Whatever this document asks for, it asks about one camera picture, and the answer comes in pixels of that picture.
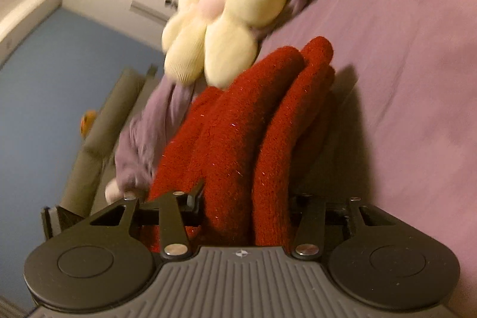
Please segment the red knitted sweater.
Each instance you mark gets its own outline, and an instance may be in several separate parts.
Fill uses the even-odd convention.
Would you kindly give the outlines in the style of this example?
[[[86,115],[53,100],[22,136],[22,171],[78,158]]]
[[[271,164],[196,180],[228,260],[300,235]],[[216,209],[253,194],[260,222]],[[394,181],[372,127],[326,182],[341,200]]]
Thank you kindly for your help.
[[[333,112],[333,48],[316,37],[278,48],[226,90],[209,87],[165,148],[150,199],[204,186],[193,247],[281,246],[295,229],[289,187],[310,171]]]

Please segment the small pink plush toy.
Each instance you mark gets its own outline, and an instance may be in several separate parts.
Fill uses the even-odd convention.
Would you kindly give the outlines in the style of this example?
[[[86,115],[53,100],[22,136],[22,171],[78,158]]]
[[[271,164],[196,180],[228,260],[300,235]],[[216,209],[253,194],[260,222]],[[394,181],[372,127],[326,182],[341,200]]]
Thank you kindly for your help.
[[[105,187],[104,196],[107,204],[115,203],[124,197],[123,191],[119,188],[117,179],[113,178]]]

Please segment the olive green headboard cushion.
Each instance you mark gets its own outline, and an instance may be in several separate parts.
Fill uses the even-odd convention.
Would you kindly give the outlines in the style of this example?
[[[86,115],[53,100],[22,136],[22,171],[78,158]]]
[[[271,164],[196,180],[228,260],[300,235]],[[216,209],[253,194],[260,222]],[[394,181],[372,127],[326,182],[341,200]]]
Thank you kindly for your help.
[[[105,189],[116,176],[114,156],[120,133],[159,84],[156,73],[155,65],[145,74],[133,69],[122,72],[82,142],[60,204],[41,211],[46,239],[108,206]]]

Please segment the purple bed sheet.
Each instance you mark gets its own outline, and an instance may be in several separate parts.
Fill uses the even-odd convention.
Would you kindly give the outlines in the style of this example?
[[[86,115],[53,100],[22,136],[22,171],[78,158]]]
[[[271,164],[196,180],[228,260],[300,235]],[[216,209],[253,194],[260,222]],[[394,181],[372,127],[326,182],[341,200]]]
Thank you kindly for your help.
[[[306,188],[358,196],[447,245],[450,307],[476,315],[476,0],[314,0],[260,56],[334,48],[337,110]]]

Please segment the orange plush toy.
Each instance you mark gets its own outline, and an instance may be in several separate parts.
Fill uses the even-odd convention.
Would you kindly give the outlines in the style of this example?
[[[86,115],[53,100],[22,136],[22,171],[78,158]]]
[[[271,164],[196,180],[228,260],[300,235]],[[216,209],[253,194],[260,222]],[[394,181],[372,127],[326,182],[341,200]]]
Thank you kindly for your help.
[[[97,111],[88,110],[84,113],[80,121],[80,134],[85,139],[88,133],[91,131],[91,128],[94,124],[94,121],[97,117]]]

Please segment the cream flower shaped pillow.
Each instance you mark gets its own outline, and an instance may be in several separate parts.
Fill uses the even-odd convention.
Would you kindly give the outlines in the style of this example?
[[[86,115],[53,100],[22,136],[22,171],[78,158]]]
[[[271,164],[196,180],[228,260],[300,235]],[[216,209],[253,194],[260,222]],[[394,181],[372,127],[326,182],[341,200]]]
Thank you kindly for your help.
[[[275,20],[287,0],[178,0],[162,31],[164,73],[191,85],[226,89],[258,52],[256,32]]]

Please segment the purple crumpled blanket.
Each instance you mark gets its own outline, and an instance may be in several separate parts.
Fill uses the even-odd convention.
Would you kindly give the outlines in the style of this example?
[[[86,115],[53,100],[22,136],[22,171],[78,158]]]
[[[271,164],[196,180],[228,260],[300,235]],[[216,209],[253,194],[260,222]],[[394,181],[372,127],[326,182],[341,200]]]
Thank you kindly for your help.
[[[260,30],[258,37],[263,38],[282,26],[300,13],[309,1],[289,0],[282,14]],[[124,195],[127,192],[140,195],[150,189],[164,149],[184,121],[189,106],[204,88],[203,81],[181,86],[163,77],[142,112],[122,130],[115,154],[115,178]]]

